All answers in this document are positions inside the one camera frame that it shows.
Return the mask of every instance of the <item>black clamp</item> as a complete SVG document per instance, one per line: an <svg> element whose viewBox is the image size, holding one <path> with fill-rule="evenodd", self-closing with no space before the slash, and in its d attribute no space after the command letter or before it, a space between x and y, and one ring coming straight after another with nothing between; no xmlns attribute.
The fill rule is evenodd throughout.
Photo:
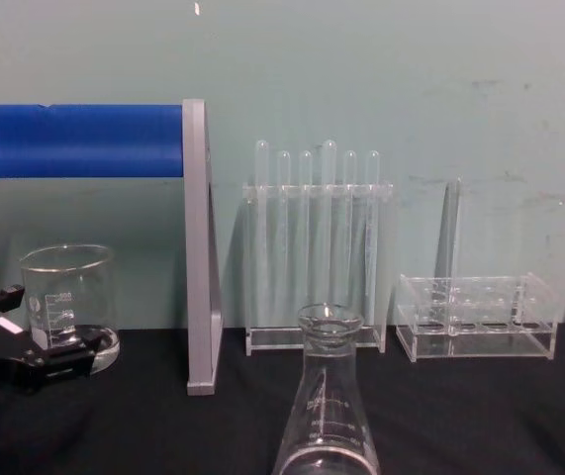
<svg viewBox="0 0 565 475"><path fill-rule="evenodd" d="M42 349L1 313L20 307L25 289L15 285L0 291L0 385L34 392L51 382L89 376L102 340L99 331L77 343Z"/></svg>

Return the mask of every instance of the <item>black tablecloth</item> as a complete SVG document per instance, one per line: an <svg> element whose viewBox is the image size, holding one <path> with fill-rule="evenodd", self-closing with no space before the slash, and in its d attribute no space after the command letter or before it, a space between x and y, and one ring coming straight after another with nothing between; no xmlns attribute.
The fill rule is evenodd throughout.
<svg viewBox="0 0 565 475"><path fill-rule="evenodd" d="M301 351L244 355L225 331L217 394L188 397L185 331L121 332L116 364L34 396L0 391L0 475L268 475ZM357 378L384 475L565 474L565 327L554 361L411 363L393 334Z"/></svg>

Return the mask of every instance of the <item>blue foam roll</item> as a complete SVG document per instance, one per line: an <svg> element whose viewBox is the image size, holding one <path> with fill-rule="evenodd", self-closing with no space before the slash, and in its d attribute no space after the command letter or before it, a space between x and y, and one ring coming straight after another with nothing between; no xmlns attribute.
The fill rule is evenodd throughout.
<svg viewBox="0 0 565 475"><path fill-rule="evenodd" d="M180 105L0 105L0 178L182 176Z"/></svg>

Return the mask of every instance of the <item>test tube rack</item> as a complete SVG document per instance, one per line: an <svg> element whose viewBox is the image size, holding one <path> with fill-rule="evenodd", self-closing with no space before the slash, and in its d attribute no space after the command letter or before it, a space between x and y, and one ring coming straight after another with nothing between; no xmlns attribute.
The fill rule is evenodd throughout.
<svg viewBox="0 0 565 475"><path fill-rule="evenodd" d="M358 345L385 350L377 252L393 187L379 178L380 158L337 155L334 141L295 157L256 144L253 183L243 187L247 354L302 347L297 313L318 302L359 311Z"/></svg>
<svg viewBox="0 0 565 475"><path fill-rule="evenodd" d="M564 306L543 280L532 273L456 275L464 219L461 190L460 180L445 188L434 277L401 276L397 337L412 362L474 356L552 359Z"/></svg>

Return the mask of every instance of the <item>flask rim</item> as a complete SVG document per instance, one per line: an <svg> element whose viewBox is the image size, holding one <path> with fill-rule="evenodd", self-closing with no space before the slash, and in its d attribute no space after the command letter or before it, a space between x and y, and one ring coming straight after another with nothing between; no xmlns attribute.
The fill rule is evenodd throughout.
<svg viewBox="0 0 565 475"><path fill-rule="evenodd" d="M320 338L342 338L357 333L363 317L337 304L321 303L302 307L298 312L300 328Z"/></svg>

